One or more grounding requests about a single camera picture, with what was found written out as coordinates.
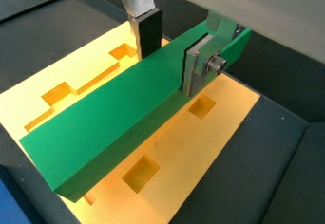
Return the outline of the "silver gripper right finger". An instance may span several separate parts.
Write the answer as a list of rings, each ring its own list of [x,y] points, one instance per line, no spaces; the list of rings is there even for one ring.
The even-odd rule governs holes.
[[[189,97],[203,88],[207,75],[223,71],[227,60],[221,57],[221,50],[233,41],[237,28],[235,21],[209,12],[207,33],[187,48],[185,55],[182,90]]]

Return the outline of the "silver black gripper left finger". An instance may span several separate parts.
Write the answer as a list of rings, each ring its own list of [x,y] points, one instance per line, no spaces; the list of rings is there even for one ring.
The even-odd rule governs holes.
[[[154,0],[122,0],[122,3],[137,36],[138,57],[143,59],[162,47],[163,11]]]

